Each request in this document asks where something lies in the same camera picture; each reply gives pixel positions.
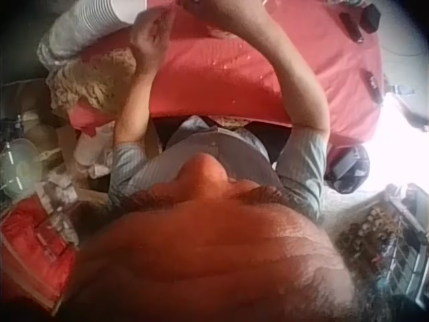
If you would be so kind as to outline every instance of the forehead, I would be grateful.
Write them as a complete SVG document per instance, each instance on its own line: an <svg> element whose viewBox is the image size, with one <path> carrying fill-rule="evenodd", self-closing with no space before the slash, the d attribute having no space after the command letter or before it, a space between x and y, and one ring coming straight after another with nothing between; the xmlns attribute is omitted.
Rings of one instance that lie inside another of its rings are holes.
<svg viewBox="0 0 429 322"><path fill-rule="evenodd" d="M131 213L82 250L78 267L101 258L109 260L96 277L104 293L114 274L118 292L154 310L221 310L261 297L290 297L293 306L307 293L350 292L326 235L277 205L206 201Z"/></svg>

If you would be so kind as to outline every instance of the hand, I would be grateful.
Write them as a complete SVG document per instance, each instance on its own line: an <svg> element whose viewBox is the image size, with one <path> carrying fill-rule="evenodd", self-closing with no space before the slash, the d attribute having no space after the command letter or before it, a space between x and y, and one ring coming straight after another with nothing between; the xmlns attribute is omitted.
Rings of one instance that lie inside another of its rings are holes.
<svg viewBox="0 0 429 322"><path fill-rule="evenodd" d="M140 13L131 30L130 47L136 74L155 77L168 48L175 11L156 7Z"/></svg>
<svg viewBox="0 0 429 322"><path fill-rule="evenodd" d="M251 42L269 25L264 0L177 0L186 11Z"/></svg>

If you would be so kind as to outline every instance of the man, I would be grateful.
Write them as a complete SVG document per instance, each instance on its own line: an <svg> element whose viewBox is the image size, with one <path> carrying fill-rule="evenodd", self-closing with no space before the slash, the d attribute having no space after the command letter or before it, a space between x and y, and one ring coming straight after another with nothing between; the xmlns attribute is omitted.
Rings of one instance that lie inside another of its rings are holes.
<svg viewBox="0 0 429 322"><path fill-rule="evenodd" d="M115 126L109 194L118 205L103 218L112 222L78 255L65 315L97 321L353 317L350 274L314 224L330 131L316 77L261 0L179 4L267 58L292 134L273 170L251 133L209 128L193 117L163 154L148 160L141 141L174 9L141 14L131 35L137 68Z"/></svg>

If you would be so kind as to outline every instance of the striped shirt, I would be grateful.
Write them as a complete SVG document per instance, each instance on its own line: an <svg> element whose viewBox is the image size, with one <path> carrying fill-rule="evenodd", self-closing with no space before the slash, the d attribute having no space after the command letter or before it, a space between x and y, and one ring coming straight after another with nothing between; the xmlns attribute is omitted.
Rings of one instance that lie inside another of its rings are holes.
<svg viewBox="0 0 429 322"><path fill-rule="evenodd" d="M166 151L151 160L140 143L115 146L109 196L129 196L154 184L170 182L193 155L206 153L223 165L230 178L274 186L290 201L290 208L317 221L326 167L326 140L319 133L294 128L273 169L262 143L250 132L192 127L193 131L181 127Z"/></svg>

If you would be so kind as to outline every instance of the wire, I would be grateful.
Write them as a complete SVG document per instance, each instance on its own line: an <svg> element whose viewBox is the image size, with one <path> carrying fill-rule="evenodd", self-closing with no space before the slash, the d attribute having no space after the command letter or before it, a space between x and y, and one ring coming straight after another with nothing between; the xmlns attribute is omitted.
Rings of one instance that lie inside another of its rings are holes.
<svg viewBox="0 0 429 322"><path fill-rule="evenodd" d="M425 51L423 51L423 52L421 52L419 54L410 54L410 55L407 55L407 54L400 54L399 52L394 52L393 50L390 50L389 48L386 48L386 47L383 47L383 46L381 46L381 49L385 50L386 52L389 52L390 54L398 56L398 57L419 57L419 56L423 56L423 55L429 53L428 50L425 50Z"/></svg>

